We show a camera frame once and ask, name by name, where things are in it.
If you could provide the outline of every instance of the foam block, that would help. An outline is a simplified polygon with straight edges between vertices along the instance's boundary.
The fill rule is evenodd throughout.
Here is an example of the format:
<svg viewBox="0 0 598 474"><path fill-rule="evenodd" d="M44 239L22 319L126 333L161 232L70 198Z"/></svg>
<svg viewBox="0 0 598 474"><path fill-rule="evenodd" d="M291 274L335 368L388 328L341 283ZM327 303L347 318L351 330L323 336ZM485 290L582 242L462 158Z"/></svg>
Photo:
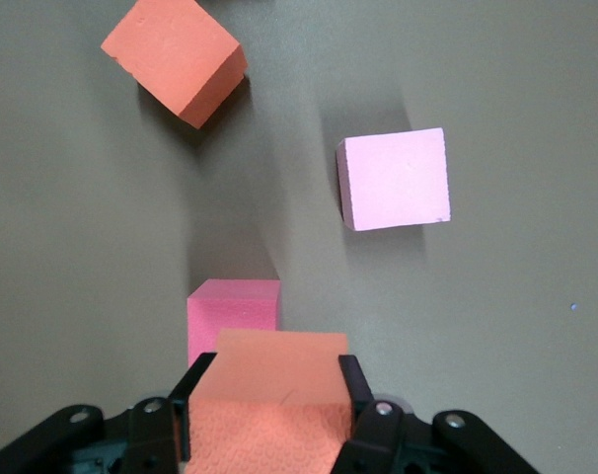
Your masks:
<svg viewBox="0 0 598 474"><path fill-rule="evenodd" d="M137 0L102 49L196 128L247 68L240 44L193 0Z"/></svg>
<svg viewBox="0 0 598 474"><path fill-rule="evenodd" d="M329 474L350 436L343 334L224 330L189 398L186 474Z"/></svg>
<svg viewBox="0 0 598 474"><path fill-rule="evenodd" d="M208 279L187 299L188 361L212 352L223 328L275 331L281 282L277 279Z"/></svg>
<svg viewBox="0 0 598 474"><path fill-rule="evenodd" d="M450 220L443 129L346 138L336 162L350 229Z"/></svg>

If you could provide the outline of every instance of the textured orange foam surface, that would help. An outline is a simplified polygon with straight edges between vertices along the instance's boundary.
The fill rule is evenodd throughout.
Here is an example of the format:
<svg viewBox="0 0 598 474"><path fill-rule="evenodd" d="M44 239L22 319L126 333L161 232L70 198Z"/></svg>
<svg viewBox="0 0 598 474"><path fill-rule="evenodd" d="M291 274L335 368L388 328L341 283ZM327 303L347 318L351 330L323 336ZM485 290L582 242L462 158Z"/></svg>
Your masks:
<svg viewBox="0 0 598 474"><path fill-rule="evenodd" d="M343 334L224 330L189 398L186 474L332 470L351 429Z"/></svg>
<svg viewBox="0 0 598 474"><path fill-rule="evenodd" d="M195 127L207 121L247 68L240 44L193 0L137 0L102 49Z"/></svg>

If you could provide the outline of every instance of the gray floor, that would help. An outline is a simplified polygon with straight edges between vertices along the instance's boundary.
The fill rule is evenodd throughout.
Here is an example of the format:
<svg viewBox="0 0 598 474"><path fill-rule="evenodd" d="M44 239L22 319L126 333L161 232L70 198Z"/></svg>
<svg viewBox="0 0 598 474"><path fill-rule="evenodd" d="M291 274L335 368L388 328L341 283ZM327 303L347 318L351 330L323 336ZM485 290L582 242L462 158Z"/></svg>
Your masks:
<svg viewBox="0 0 598 474"><path fill-rule="evenodd" d="M132 3L0 1L0 447L169 388L187 295L279 277L375 391L598 472L598 2L205 0L251 66L203 132L101 52ZM347 230L336 144L436 126L452 222Z"/></svg>

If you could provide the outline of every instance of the magenta foam block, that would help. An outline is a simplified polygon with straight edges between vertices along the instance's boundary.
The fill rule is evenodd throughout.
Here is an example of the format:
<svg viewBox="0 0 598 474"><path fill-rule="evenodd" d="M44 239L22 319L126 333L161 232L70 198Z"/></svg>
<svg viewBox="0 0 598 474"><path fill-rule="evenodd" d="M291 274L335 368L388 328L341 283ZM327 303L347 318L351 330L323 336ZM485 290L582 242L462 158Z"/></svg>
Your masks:
<svg viewBox="0 0 598 474"><path fill-rule="evenodd" d="M350 229L450 220L442 128L346 138L336 162Z"/></svg>
<svg viewBox="0 0 598 474"><path fill-rule="evenodd" d="M188 361L214 352L223 328L275 331L278 279L208 279L187 299Z"/></svg>

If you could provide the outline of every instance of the metal bolt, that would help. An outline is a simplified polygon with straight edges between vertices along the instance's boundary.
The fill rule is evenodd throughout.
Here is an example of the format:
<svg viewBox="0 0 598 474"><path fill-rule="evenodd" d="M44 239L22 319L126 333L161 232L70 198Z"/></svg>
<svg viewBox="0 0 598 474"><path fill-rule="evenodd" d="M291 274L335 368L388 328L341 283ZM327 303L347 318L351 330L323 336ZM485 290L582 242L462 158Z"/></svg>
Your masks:
<svg viewBox="0 0 598 474"><path fill-rule="evenodd" d="M154 413L157 410L159 410L162 406L163 403L161 402L161 400L152 400L151 402L148 402L145 407L143 407L143 411L145 413Z"/></svg>
<svg viewBox="0 0 598 474"><path fill-rule="evenodd" d="M452 428L463 428L466 425L466 421L454 413L446 416L446 423Z"/></svg>
<svg viewBox="0 0 598 474"><path fill-rule="evenodd" d="M387 402L380 402L378 405L376 405L376 411L380 415L386 416L386 415L391 414L391 412L394 411L394 407L389 405Z"/></svg>
<svg viewBox="0 0 598 474"><path fill-rule="evenodd" d="M69 422L80 423L86 420L87 418L89 418L89 412L82 409L79 412L76 412L73 415L71 415L71 418L69 418Z"/></svg>

